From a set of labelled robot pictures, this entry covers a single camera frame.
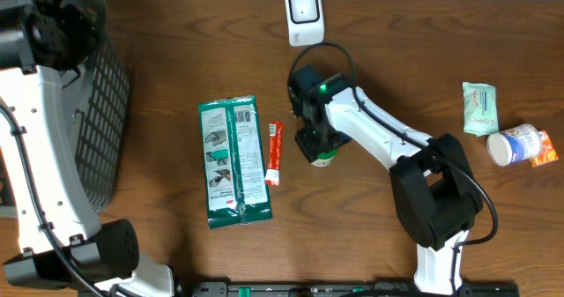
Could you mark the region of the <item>green white wipes pack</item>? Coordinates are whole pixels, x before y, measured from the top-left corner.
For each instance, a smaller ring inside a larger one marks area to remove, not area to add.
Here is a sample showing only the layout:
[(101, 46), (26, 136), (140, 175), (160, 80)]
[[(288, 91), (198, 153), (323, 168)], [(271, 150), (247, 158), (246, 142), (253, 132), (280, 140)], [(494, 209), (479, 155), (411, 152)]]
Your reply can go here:
[(496, 88), (483, 83), (463, 82), (464, 132), (477, 137), (499, 131)]

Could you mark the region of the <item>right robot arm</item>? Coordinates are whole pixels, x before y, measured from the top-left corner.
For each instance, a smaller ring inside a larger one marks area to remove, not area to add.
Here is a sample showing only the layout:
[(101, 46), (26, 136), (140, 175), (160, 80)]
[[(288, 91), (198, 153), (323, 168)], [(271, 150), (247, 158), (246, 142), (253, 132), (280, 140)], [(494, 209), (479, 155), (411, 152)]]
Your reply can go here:
[(291, 72), (288, 94), (304, 126), (294, 139), (307, 161), (329, 165), (357, 142), (389, 172), (397, 217), (417, 244), (414, 284), (425, 293), (455, 294), (462, 285), (453, 249), (468, 237), (483, 202), (459, 141), (433, 138), (376, 106), (350, 78), (322, 79), (313, 66)]

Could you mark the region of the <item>orange Kleenex tissue pack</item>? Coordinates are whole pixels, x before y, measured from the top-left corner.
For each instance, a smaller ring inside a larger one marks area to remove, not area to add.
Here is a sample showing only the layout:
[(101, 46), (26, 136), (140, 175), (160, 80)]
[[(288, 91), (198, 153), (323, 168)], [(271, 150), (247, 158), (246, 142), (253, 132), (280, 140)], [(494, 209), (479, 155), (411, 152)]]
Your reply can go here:
[(553, 143), (545, 130), (539, 132), (542, 140), (540, 154), (530, 160), (532, 167), (539, 167), (548, 163), (552, 163), (559, 159), (559, 156), (553, 147)]

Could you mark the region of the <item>green lid jar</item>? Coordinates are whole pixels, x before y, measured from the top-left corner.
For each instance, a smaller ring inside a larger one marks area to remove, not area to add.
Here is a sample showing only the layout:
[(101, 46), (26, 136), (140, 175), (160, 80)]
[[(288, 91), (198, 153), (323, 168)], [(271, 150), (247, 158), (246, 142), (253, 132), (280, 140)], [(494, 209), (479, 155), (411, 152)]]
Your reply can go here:
[(335, 149), (331, 152), (321, 152), (317, 155), (317, 158), (311, 162), (311, 164), (315, 167), (327, 167), (329, 164), (332, 163), (334, 160), (338, 149)]

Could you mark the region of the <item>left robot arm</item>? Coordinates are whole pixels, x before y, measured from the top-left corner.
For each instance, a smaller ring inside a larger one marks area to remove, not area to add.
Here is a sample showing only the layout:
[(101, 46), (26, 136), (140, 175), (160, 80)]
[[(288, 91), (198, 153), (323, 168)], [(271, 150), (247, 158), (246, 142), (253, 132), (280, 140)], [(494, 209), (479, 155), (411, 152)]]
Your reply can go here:
[(105, 0), (1, 0), (1, 165), (19, 223), (12, 286), (176, 296), (126, 219), (103, 223), (130, 107)]

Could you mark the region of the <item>red snack package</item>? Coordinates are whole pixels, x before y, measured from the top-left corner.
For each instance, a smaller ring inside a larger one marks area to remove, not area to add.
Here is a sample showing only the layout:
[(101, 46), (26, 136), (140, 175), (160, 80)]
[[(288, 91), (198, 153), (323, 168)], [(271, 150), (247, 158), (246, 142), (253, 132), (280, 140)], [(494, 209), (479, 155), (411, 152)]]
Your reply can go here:
[(265, 183), (278, 186), (280, 183), (280, 161), (284, 124), (282, 122), (269, 123), (269, 162), (265, 174)]

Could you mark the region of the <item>white round tub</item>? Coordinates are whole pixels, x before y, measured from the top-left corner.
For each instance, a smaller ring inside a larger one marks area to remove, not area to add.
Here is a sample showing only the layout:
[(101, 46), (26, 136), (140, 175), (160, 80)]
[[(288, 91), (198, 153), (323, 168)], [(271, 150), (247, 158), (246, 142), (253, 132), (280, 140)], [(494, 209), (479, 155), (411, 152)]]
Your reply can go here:
[(534, 126), (524, 123), (490, 135), (486, 149), (496, 165), (505, 167), (539, 156), (542, 136)]

